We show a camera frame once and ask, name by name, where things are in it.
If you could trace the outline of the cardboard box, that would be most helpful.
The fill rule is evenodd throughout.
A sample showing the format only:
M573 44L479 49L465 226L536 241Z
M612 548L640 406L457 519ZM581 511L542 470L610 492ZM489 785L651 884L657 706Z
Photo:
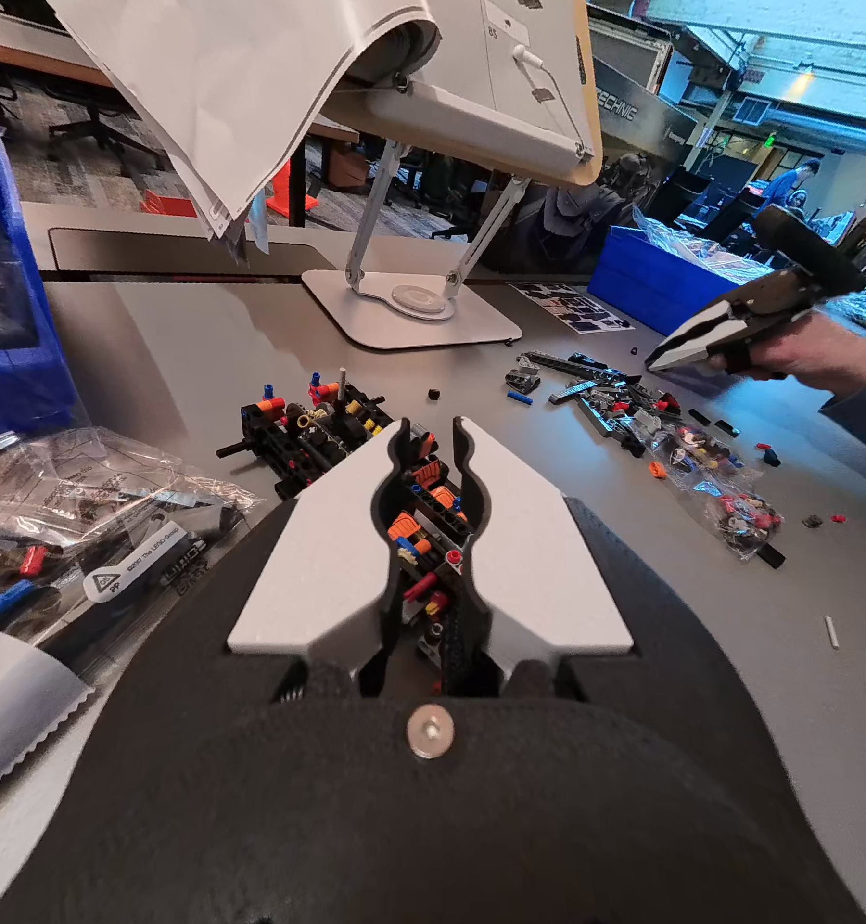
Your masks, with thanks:
M332 147L327 166L327 182L336 190L360 190L369 180L370 162L353 148Z

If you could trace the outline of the white folding stand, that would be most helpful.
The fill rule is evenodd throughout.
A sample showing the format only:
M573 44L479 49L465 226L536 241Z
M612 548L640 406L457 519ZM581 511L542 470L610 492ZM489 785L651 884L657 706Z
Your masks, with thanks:
M515 340L519 327L475 294L468 274L530 182L579 189L602 142L586 2L427 2L435 53L373 88L344 80L326 112L385 140L343 271L307 271L309 293L355 344L405 350ZM508 176L450 271L369 271L382 205L412 148Z

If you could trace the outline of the small bag of red pieces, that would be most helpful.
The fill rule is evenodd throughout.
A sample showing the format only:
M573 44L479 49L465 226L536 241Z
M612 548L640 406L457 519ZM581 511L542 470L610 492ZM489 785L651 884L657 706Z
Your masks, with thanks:
M756 557L784 524L772 504L754 493L721 492L704 504L713 534L740 561Z

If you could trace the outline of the clear bag of lego parts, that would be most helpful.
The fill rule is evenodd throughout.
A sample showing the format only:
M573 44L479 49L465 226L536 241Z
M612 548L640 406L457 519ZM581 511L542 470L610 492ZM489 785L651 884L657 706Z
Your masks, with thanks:
M263 501L104 428L0 434L0 631L73 669L159 619Z

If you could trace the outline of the pile of lego pieces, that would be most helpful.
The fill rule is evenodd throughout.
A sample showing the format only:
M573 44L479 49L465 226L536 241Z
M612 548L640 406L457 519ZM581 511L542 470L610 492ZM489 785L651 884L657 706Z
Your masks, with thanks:
M528 350L519 354L513 369L539 377L543 372L567 377L566 387L550 394L548 403L555 408L577 406L602 438L616 442L635 458L647 454L633 430L635 423L648 430L661 424L685 424L680 404L669 392L651 392L640 375L628 375L581 353L563 359Z

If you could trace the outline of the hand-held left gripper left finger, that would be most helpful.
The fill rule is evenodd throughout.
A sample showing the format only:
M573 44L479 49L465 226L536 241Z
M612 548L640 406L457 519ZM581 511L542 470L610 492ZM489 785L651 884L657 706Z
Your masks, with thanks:
M401 418L288 502L289 517L227 638L236 655L328 664L350 678L383 648L393 547L382 491L401 473Z

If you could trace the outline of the red plastic object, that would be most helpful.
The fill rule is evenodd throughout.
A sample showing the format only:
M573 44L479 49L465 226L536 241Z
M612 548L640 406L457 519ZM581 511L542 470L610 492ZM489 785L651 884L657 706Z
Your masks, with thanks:
M196 209L190 199L165 196L150 190L145 190L143 192L139 207L140 210L146 214L188 218L197 217Z

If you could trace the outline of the wooden desk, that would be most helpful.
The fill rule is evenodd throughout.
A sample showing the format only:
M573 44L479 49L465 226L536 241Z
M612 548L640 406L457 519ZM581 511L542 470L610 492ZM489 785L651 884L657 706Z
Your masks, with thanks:
M114 86L63 30L1 13L0 64L94 86Z

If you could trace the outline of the person's right hand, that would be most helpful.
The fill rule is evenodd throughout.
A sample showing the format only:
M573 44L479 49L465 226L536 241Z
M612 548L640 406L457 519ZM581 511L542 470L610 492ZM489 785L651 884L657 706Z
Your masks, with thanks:
M777 328L749 348L746 375L791 376L809 388L848 398L866 387L866 337L823 314L810 313Z

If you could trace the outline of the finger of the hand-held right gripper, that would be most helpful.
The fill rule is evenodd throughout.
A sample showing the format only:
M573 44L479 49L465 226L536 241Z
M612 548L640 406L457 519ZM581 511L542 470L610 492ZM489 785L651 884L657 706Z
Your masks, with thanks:
M703 363L718 355L723 355L728 350L733 349L733 345L741 342L748 334L748 324L746 321L739 322L739 341L728 344L723 349L712 354L665 354L664 342L662 341L646 359L646 370L649 372L665 372L671 369Z
M739 341L739 318L732 302L720 299L704 308L664 342L665 354L712 354Z

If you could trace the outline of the white instruction booklet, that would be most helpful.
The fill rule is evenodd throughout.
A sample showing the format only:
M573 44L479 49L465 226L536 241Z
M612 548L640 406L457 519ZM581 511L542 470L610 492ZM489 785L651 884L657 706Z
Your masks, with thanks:
M427 2L55 1L224 237L341 81L375 87L435 53Z

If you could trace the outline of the small bag of blue pieces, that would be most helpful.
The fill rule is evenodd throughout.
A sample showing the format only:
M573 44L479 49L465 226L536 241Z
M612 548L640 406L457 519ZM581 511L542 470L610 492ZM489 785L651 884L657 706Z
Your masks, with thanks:
M706 485L720 488L733 483L746 468L727 445L695 426L661 424L648 430L635 423L633 430L647 450L649 463L662 463L668 471L664 480L677 490L690 491Z

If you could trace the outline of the partly built lego model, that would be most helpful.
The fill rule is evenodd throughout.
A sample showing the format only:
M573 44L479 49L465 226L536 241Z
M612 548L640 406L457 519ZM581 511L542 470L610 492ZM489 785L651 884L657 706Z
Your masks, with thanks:
M383 398L369 398L345 381L324 383L314 373L310 408L264 388L259 402L242 406L239 442L220 447L219 458L248 453L274 476L282 503L345 461L369 438L395 422ZM440 667L446 617L461 595L462 553L472 534L462 512L461 491L450 467L437 456L435 435L410 427L401 453L403 467L382 491L381 520L393 547L393 581L382 601L383 648L388 651L406 628L419 626L417 649Z

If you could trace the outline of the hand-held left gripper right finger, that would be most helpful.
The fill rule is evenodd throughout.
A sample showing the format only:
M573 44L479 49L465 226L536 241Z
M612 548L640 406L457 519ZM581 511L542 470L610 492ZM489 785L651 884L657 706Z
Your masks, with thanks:
M553 678L571 657L631 653L571 499L465 416L453 419L453 458L472 529L453 616L453 695L493 695L523 663Z

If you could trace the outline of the crumpled clear plastic bags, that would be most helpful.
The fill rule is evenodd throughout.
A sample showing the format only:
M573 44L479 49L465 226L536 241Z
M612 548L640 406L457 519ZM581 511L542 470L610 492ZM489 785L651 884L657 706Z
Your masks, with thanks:
M730 253L714 241L647 218L637 207L632 209L632 221L657 250L680 257L697 268L712 271L731 283L748 283L771 271L769 265Z

